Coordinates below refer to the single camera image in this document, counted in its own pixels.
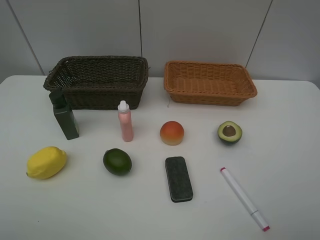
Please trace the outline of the dark brown wicker basket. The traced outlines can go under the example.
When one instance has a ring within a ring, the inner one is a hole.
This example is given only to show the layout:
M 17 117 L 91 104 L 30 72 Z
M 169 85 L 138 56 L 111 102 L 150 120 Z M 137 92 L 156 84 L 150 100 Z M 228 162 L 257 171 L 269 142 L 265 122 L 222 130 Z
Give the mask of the dark brown wicker basket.
M 43 87 L 61 88 L 74 110 L 117 110 L 126 101 L 137 109 L 149 75 L 140 56 L 68 56 L 49 72 Z

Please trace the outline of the dark green pump bottle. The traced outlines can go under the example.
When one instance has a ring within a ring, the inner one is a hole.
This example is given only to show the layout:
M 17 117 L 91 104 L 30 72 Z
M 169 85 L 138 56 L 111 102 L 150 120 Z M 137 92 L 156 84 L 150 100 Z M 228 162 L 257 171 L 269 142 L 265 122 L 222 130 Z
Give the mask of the dark green pump bottle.
M 62 88 L 58 87 L 49 94 L 53 106 L 53 114 L 67 140 L 80 136 L 73 110 L 68 104 Z

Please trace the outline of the dark grey board eraser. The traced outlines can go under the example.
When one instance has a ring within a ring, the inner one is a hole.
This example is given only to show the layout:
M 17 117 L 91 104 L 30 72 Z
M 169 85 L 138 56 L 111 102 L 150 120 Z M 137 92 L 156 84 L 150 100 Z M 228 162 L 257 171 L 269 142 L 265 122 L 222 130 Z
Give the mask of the dark grey board eraser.
M 174 203 L 191 201 L 194 193 L 185 159 L 182 156 L 168 157 L 165 170 L 171 200 Z

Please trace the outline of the white pink-capped marker pen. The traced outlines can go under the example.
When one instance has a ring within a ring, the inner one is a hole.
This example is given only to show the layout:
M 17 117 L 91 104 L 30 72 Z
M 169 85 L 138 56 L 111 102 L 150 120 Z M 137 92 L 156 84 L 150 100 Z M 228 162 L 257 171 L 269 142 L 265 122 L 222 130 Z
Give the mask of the white pink-capped marker pen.
M 220 169 L 220 173 L 222 174 L 222 176 L 224 177 L 225 181 L 228 183 L 232 191 L 235 193 L 237 198 L 240 200 L 242 205 L 245 207 L 249 215 L 254 219 L 257 225 L 261 228 L 261 230 L 263 232 L 268 231 L 270 229 L 270 225 L 266 222 L 264 217 L 255 207 L 255 205 L 247 196 L 247 194 L 242 189 L 242 187 L 238 184 L 236 179 L 231 175 L 231 173 L 225 167 L 222 167 Z

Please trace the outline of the halved avocado toy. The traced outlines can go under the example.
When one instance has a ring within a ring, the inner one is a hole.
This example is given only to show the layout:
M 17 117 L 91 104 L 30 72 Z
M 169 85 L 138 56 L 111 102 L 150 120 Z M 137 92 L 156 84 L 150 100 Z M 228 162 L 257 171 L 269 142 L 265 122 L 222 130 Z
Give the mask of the halved avocado toy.
M 234 145 L 242 138 L 243 130 L 235 122 L 225 121 L 218 127 L 217 135 L 224 144 Z

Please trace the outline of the green lime toy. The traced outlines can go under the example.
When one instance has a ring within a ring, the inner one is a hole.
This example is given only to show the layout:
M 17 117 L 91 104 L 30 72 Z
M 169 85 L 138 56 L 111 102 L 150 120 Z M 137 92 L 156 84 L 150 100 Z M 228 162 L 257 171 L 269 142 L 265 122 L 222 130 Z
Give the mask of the green lime toy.
M 107 150 L 102 161 L 104 167 L 111 174 L 116 176 L 124 176 L 132 169 L 132 160 L 130 156 L 125 151 L 118 148 Z

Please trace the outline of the orange wicker basket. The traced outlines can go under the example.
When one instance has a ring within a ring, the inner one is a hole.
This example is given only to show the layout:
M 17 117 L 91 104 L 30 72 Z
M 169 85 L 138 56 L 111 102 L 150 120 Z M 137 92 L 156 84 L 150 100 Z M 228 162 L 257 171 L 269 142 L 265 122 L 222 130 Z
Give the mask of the orange wicker basket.
M 240 64 L 168 61 L 163 84 L 170 98 L 183 104 L 239 106 L 258 94 Z

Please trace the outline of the pink bottle white cap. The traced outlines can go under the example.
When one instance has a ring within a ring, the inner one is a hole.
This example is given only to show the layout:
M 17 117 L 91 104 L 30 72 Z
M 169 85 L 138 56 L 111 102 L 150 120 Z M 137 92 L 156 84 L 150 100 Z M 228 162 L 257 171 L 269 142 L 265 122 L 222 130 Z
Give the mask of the pink bottle white cap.
M 125 100 L 121 100 L 118 105 L 118 119 L 120 122 L 122 139 L 125 142 L 131 142 L 134 138 L 132 116 L 130 107 Z

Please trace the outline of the yellow lemon toy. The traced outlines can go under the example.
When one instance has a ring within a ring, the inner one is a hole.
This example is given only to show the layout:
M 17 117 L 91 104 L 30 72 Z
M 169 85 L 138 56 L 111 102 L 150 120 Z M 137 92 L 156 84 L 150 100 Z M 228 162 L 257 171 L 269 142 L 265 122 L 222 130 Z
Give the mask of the yellow lemon toy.
M 29 157 L 26 175 L 29 178 L 45 180 L 57 174 L 67 163 L 67 153 L 55 146 L 48 146 Z

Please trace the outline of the orange peach toy fruit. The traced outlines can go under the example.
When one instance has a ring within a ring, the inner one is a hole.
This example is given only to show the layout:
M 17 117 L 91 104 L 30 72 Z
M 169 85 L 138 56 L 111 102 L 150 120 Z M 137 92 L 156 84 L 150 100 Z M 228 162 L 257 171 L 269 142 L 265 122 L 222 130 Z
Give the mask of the orange peach toy fruit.
M 179 122 L 168 121 L 161 127 L 159 134 L 165 144 L 176 146 L 183 141 L 185 131 Z

